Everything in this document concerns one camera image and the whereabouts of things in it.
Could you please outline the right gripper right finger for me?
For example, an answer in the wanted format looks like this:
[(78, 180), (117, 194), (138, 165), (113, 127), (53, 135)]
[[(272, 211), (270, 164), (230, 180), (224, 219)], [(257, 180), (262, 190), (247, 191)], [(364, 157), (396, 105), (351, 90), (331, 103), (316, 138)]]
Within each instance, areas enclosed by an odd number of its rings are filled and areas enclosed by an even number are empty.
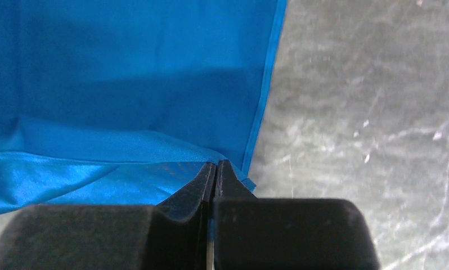
[(370, 231), (345, 199), (259, 199), (219, 163), (215, 269), (379, 269)]

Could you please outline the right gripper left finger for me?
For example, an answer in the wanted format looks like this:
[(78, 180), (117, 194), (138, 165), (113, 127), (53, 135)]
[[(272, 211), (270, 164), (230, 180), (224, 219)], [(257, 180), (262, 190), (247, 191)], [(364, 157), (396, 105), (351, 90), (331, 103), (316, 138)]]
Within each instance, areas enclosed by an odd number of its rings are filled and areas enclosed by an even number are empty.
[(162, 203), (34, 205), (0, 237), (0, 269), (205, 269), (216, 166)]

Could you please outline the blue cloth napkin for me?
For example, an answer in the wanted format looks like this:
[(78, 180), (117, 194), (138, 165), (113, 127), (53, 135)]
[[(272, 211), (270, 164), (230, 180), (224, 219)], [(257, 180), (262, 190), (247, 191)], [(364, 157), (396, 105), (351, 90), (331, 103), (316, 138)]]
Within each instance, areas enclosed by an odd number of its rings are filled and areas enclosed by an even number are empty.
[(0, 214), (155, 205), (250, 162), (286, 1), (0, 1)]

